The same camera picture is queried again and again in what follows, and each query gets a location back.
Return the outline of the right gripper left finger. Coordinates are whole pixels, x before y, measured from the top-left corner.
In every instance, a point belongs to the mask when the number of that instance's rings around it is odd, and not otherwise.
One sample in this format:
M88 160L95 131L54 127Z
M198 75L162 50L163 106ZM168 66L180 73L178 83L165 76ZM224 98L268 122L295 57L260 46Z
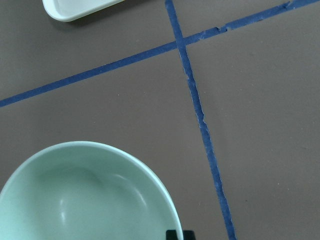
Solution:
M176 230L167 230L166 231L166 240L178 240L178 235Z

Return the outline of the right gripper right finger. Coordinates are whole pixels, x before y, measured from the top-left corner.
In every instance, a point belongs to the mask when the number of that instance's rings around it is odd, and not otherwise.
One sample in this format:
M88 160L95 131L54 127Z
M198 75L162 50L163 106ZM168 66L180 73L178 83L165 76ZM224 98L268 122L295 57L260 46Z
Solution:
M196 240L196 235L193 230L183 230L183 240Z

